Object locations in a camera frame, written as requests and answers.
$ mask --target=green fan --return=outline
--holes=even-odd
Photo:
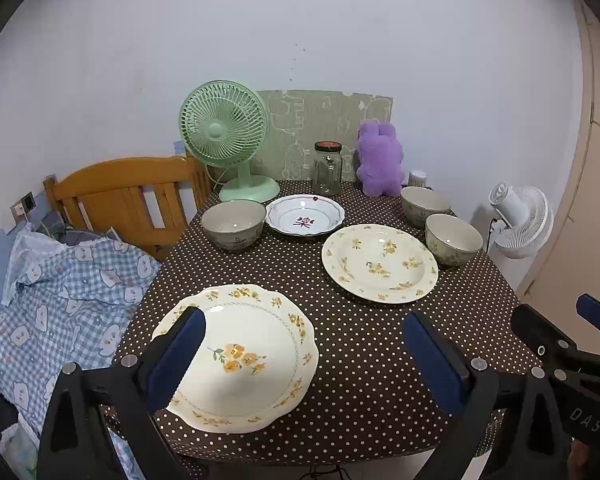
[[[238,177],[220,191],[220,200],[266,202],[280,192],[278,183],[252,175],[249,161],[269,129],[267,108],[256,92],[234,81],[210,81],[191,92],[180,109],[180,135],[198,160],[216,168],[237,166]]]

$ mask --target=door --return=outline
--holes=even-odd
[[[523,301],[555,323],[581,350],[600,354],[600,332],[580,318],[579,295],[600,300],[600,24],[585,17],[592,57],[592,110],[588,148],[564,227]]]

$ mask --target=screw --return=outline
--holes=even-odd
[[[70,375],[75,372],[75,363],[64,363],[62,365],[62,373]]]
[[[481,372],[486,370],[487,366],[487,361],[480,357],[474,357],[473,359],[471,359],[471,368],[473,368],[474,370],[478,370],[479,372]]]
[[[535,377],[536,379],[543,379],[544,370],[542,370],[542,368],[540,368],[539,366],[534,366],[533,368],[531,368],[531,375],[533,375],[533,377]]]
[[[122,359],[120,359],[120,364],[125,368],[131,368],[134,364],[138,362],[138,358],[135,354],[127,354]]]

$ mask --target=electric fan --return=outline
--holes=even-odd
[[[237,166],[238,177],[220,191],[220,200],[266,202],[280,192],[268,176],[252,175],[249,161],[269,129],[267,108],[256,92],[234,81],[217,80],[191,92],[180,109],[180,135],[198,160],[216,168]]]
[[[489,202],[507,225],[493,241],[507,258],[532,256],[549,239],[554,212],[537,187],[501,182],[489,193]]]

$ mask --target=brown tablecloth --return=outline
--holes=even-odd
[[[281,182],[281,194],[310,192],[310,183]],[[345,226],[385,224],[424,241],[409,226],[400,199],[365,196],[344,184],[336,201]],[[213,195],[206,207],[217,203]],[[402,345],[402,318],[417,308],[467,355],[498,370],[524,373],[536,363],[511,333],[514,291],[480,253],[464,267],[441,270],[435,289],[409,304],[362,300],[325,272],[320,249],[327,235],[305,240],[268,228],[243,253],[226,253],[206,240],[200,213],[156,276],[120,343],[116,358],[139,354],[174,305],[205,287],[256,283],[278,290],[311,320],[320,362],[298,407],[264,430],[222,434],[193,430],[166,410],[156,420],[176,452],[219,461],[344,463],[418,452],[435,446],[450,417],[433,402]]]

